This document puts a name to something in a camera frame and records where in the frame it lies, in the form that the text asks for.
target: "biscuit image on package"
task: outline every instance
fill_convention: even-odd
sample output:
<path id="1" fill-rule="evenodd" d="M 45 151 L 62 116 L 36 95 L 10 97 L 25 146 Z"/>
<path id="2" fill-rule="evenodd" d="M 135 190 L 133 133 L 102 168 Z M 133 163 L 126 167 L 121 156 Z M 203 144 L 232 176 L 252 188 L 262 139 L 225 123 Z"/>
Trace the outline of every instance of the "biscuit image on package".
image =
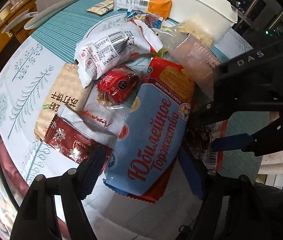
<path id="1" fill-rule="evenodd" d="M 189 103 L 194 93 L 195 82 L 187 73 L 184 74 L 183 70 L 180 71 L 177 68 L 168 66 L 160 73 L 159 78 L 165 85 L 173 90 L 177 96 Z"/>

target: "orange and white package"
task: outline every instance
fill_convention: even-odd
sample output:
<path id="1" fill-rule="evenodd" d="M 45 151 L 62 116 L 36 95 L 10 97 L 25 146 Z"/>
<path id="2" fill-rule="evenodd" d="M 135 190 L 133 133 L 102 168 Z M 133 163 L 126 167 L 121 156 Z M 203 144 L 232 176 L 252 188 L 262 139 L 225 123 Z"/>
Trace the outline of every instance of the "orange and white package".
<path id="1" fill-rule="evenodd" d="M 171 0 L 114 0 L 114 11 L 133 6 L 143 12 L 160 15 L 165 20 L 169 16 Z"/>

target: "barcode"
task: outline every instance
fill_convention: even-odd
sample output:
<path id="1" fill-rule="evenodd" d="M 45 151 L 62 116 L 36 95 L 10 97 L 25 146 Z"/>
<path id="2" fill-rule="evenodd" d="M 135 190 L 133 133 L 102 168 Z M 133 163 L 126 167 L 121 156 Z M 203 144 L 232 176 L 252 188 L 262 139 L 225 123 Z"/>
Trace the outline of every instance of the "barcode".
<path id="1" fill-rule="evenodd" d="M 210 150 L 208 155 L 208 164 L 216 165 L 217 162 L 217 152 Z"/>
<path id="2" fill-rule="evenodd" d="M 127 37 L 122 32 L 115 32 L 108 35 L 111 45 L 114 47 L 118 54 L 123 52 L 125 48 Z"/>
<path id="3" fill-rule="evenodd" d="M 148 1 L 139 0 L 139 6 L 148 7 Z"/>

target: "blue round badge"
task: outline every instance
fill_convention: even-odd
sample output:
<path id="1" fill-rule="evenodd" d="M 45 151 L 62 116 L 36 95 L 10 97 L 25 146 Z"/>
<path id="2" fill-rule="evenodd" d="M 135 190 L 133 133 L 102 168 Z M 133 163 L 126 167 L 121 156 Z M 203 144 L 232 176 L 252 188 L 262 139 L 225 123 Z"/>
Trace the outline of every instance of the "blue round badge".
<path id="1" fill-rule="evenodd" d="M 111 170 L 111 169 L 115 168 L 116 165 L 117 165 L 117 157 L 116 157 L 115 153 L 113 152 L 111 154 L 111 157 L 109 158 L 109 161 L 108 161 L 108 169 Z"/>

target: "red snack wrapper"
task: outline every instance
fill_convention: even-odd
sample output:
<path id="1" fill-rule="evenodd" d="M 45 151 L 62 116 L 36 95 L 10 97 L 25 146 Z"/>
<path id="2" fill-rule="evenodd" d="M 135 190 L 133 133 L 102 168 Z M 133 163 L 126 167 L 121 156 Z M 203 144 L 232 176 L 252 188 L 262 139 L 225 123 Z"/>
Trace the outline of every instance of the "red snack wrapper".
<path id="1" fill-rule="evenodd" d="M 81 133 L 57 114 L 51 121 L 44 141 L 54 147 L 62 155 L 76 163 L 81 163 L 84 159 L 89 158 L 89 153 L 96 148 L 104 147 L 107 158 L 102 171 L 107 165 L 112 152 L 111 148 L 102 145 Z"/>
<path id="2" fill-rule="evenodd" d="M 129 67 L 115 68 L 98 82 L 97 101 L 106 107 L 121 105 L 137 88 L 138 83 L 139 76 Z"/>

